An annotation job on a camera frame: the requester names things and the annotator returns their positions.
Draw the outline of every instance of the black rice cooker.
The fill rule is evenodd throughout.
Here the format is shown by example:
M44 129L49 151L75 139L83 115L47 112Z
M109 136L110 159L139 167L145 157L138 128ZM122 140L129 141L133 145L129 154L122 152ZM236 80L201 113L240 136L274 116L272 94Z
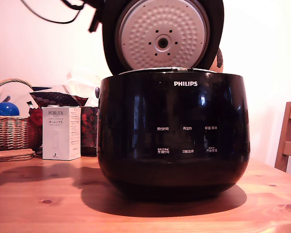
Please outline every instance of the black rice cooker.
M212 197L235 185L250 154L243 78L208 70L222 1L110 0L103 18L113 73L98 93L104 176L150 200Z

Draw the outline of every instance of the coaster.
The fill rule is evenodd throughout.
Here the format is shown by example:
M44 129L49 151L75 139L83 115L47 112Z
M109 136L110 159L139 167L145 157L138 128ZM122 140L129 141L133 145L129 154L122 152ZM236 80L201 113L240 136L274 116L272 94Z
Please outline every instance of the coaster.
M0 162L24 161L33 157L32 149L0 151Z

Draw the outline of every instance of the black cable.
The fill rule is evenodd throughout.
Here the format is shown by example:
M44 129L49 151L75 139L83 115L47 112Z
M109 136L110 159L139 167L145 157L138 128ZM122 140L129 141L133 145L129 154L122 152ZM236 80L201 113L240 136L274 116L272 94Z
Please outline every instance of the black cable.
M21 0L21 2L33 13L33 14L35 14L36 16L38 16L39 18L41 18L41 19L44 19L44 20L46 20L47 22L51 22L51 23L59 23L59 24L68 24L68 23L72 23L77 17L78 17L78 15L79 15L79 13L81 12L81 10L83 9L83 7L84 7L84 5L85 5L85 3L83 3L83 5L81 5L81 6L75 6L75 5L71 5L71 7L69 6L69 5L67 5L67 3L66 2L64 2L67 6L69 6L71 9L74 9L75 7L79 7L79 8L77 8L77 9L79 9L79 11L78 11L78 13L77 13L77 15L72 19L72 20L70 20L70 21L67 21L67 22L58 22L58 21L53 21L53 20L49 20L49 19L47 19L47 18L44 18L44 17L42 17L42 16L40 16L38 13L36 13L29 5L27 5L27 3L24 1L24 0Z

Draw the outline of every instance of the wicker basket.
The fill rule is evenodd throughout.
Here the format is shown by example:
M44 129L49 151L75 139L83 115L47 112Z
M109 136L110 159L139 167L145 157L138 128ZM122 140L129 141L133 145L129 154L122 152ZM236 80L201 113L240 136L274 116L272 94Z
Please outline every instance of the wicker basket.
M0 82L0 87L6 83L23 83L32 89L32 86L20 79L8 79ZM42 145L42 127L38 127L28 117L0 116L0 151L16 149L36 150Z

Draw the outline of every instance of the wooden table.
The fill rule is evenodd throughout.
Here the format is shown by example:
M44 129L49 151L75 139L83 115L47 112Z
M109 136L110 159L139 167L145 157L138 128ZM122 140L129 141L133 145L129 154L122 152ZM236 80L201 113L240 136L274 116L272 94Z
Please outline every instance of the wooden table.
M250 159L236 186L188 203L126 200L97 158L0 163L0 233L291 232L291 175Z

